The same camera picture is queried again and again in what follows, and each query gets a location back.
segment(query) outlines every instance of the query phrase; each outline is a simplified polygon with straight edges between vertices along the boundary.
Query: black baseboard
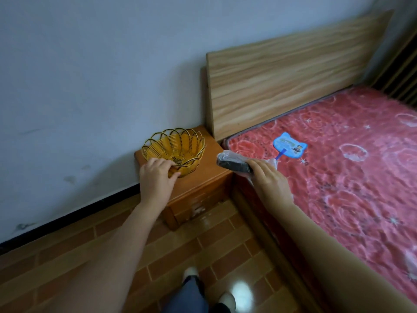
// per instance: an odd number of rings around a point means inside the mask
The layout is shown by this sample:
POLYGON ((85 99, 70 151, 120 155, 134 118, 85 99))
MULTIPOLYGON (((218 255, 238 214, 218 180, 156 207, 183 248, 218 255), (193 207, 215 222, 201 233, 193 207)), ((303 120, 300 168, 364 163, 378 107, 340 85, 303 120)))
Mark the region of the black baseboard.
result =
POLYGON ((110 205, 116 204, 124 199, 127 199, 135 194, 140 193, 139 184, 131 186, 128 189, 122 190, 116 194, 110 195, 105 199, 97 201, 93 204, 87 205, 82 209, 76 210, 66 216, 60 217, 54 221, 50 221, 42 226, 36 227, 31 231, 27 231, 19 236, 16 236, 10 240, 0 243, 0 255, 10 252, 20 246, 23 246, 29 242, 33 242, 38 238, 45 236, 49 233, 57 231, 65 226, 68 226, 76 221, 83 219, 91 214, 97 213, 98 211, 104 210, 110 205))

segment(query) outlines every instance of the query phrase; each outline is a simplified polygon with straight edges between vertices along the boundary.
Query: plastic bag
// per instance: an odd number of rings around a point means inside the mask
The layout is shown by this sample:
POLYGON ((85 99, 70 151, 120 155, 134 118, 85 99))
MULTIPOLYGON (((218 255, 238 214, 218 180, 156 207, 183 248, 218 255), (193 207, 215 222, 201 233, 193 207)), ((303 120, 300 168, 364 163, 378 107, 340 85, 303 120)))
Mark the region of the plastic bag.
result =
MULTIPOLYGON (((246 163, 250 159, 248 157, 242 156, 238 153, 232 152, 231 150, 224 150, 217 155, 217 165, 233 172, 237 173, 240 176, 251 178, 253 176, 252 168, 246 163)), ((275 169, 277 161, 274 158, 263 159, 267 163, 271 164, 275 169)))

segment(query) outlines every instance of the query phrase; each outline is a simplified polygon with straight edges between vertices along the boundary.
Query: hand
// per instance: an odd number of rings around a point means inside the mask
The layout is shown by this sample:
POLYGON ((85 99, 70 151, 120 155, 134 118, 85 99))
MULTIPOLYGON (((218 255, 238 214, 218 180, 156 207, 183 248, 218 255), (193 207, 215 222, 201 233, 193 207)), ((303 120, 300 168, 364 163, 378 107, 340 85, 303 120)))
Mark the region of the hand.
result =
POLYGON ((181 174, 176 172, 168 178, 168 170, 175 163, 171 160, 150 158, 139 171, 141 205, 155 212, 156 217, 168 203, 175 181, 181 174))
POLYGON ((253 169, 253 186, 266 209, 280 218, 295 207, 287 179, 269 163, 258 159, 247 161, 253 169))

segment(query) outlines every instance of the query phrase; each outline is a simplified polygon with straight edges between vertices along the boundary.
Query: red mattress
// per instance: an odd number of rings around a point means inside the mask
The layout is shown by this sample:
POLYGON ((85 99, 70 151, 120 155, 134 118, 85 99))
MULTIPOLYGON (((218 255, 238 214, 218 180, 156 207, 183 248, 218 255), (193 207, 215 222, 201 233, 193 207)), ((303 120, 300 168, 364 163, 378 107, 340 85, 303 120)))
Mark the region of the red mattress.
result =
MULTIPOLYGON (((272 142, 284 132, 308 145, 300 158, 283 155, 278 163, 295 203, 417 304, 417 112, 355 87, 238 133, 226 146, 247 157, 276 158, 272 142)), ((256 209, 314 289, 295 244, 261 205, 256 209)))

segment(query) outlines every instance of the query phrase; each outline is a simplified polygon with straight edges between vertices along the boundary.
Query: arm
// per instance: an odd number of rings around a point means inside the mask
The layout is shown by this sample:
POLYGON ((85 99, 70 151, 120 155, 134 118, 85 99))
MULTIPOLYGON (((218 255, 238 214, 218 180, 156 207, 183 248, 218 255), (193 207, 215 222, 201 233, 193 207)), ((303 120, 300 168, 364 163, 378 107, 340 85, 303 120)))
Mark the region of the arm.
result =
POLYGON ((336 308, 343 312, 417 312, 407 297, 294 204, 288 182, 280 172, 263 161, 248 163, 264 206, 297 244, 336 308))
POLYGON ((101 252, 46 308, 47 312, 119 312, 149 232, 164 209, 179 173, 168 178, 174 163, 151 158, 141 167, 141 203, 103 245, 101 252))

